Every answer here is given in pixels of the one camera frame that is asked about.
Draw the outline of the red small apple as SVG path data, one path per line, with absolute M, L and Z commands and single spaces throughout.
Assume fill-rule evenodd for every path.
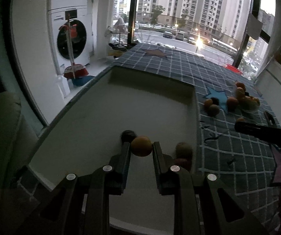
M 187 170 L 188 172 L 191 172 L 192 169 L 192 161 L 186 160 L 186 159 L 174 159 L 174 164 L 179 166 L 180 168 L 183 168 Z

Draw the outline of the green-brown kiwi fruit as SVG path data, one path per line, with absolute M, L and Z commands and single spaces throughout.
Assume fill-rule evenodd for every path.
M 176 158 L 191 161 L 193 159 L 193 148 L 186 142 L 180 142 L 176 145 Z

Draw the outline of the small orange tangerine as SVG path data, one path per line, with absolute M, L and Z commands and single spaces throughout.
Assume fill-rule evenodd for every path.
M 131 151 L 138 157 L 145 157 L 151 154 L 152 142 L 147 136 L 138 136 L 130 144 Z

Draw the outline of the dark plum fruit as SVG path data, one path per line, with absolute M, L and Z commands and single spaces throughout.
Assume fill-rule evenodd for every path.
M 121 133 L 120 139 L 121 143 L 131 143 L 137 137 L 133 130 L 125 130 Z

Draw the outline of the large orange fruit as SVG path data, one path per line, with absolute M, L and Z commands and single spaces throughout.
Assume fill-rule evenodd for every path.
M 239 109 L 239 101 L 235 97 L 228 97 L 226 101 L 228 112 L 236 112 Z

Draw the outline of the white shallow tray box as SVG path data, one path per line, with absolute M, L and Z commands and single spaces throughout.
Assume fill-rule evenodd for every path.
M 51 124 L 29 163 L 50 189 L 74 173 L 91 174 L 121 151 L 124 130 L 159 142 L 173 155 L 180 142 L 197 145 L 195 88 L 178 80 L 110 67 L 94 78 Z M 110 223 L 140 234 L 173 234 L 174 197 L 158 192 L 152 156 L 131 156 L 127 187 L 110 196 Z

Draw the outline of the glass fruit bowl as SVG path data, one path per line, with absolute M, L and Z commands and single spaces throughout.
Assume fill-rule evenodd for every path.
M 257 112 L 260 107 L 259 98 L 250 96 L 244 83 L 236 82 L 235 87 L 235 98 L 238 100 L 240 109 L 248 113 Z

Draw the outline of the checkered dark blue tablecloth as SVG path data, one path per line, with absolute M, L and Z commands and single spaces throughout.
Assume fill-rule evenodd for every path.
M 203 108 L 207 96 L 218 94 L 230 97 L 235 83 L 244 83 L 251 96 L 257 97 L 254 85 L 234 72 L 204 58 L 163 47 L 164 58 L 146 55 L 155 45 L 138 44 L 120 58 L 115 65 L 166 76 L 195 87 L 199 108 L 199 133 L 197 170 L 217 174 L 234 193 L 245 202 L 249 210 L 271 231 L 279 232 L 279 193 L 273 185 L 276 159 L 267 143 L 253 136 L 235 131 L 238 118 L 266 125 L 265 111 L 271 111 L 265 100 L 258 111 L 228 112 L 221 108 L 218 115 L 210 117 Z

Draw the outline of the red plastic basket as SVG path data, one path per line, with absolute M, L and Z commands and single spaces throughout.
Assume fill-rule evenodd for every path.
M 238 75 L 242 75 L 243 74 L 242 71 L 240 71 L 239 69 L 237 69 L 236 67 L 234 67 L 234 66 L 232 66 L 230 64 L 226 64 L 223 67 L 228 69 L 228 70 L 230 70 L 230 71 L 232 71 L 232 72 L 234 72 L 234 73 L 236 73 L 236 74 L 238 74 Z

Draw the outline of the red broom with pole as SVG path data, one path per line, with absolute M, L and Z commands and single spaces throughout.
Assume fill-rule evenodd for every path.
M 67 79 L 74 79 L 74 80 L 78 80 L 80 78 L 88 76 L 89 73 L 88 73 L 86 67 L 81 64 L 75 63 L 75 58 L 74 58 L 74 54 L 73 54 L 73 46 L 72 46 L 72 36 L 71 36 L 72 27 L 70 24 L 70 15 L 69 14 L 66 16 L 66 23 L 64 23 L 59 29 L 60 30 L 64 29 L 64 31 L 65 31 L 67 49 L 68 49 L 68 54 L 69 54 L 69 59 L 70 59 L 70 66 L 64 70 L 63 76 Z

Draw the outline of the grey sofa cushion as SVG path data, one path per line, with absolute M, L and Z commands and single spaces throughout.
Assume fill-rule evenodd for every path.
M 18 96 L 0 93 L 0 189 L 29 164 L 38 137 L 25 119 Z

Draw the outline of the small table lamp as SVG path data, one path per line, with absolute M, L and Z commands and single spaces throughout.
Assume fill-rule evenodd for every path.
M 113 26 L 107 27 L 107 29 L 104 33 L 104 37 L 106 37 L 106 38 L 114 37 L 115 38 L 114 43 L 111 42 L 108 44 L 113 50 L 126 51 L 127 45 L 125 45 L 121 39 L 122 39 L 122 35 L 128 34 L 128 33 L 129 33 L 128 28 L 125 24 L 124 19 L 122 17 L 119 17 Z

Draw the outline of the lower white washing machine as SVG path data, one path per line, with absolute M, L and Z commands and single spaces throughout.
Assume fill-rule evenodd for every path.
M 63 7 L 48 12 L 51 44 L 56 72 L 62 75 L 71 65 L 65 25 L 70 25 L 70 39 L 76 64 L 88 65 L 93 53 L 92 15 L 86 6 Z

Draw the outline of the white cabinet panel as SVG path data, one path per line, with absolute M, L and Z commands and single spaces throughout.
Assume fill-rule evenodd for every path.
M 23 82 L 45 124 L 64 108 L 53 60 L 47 15 L 48 0 L 12 0 L 13 45 Z

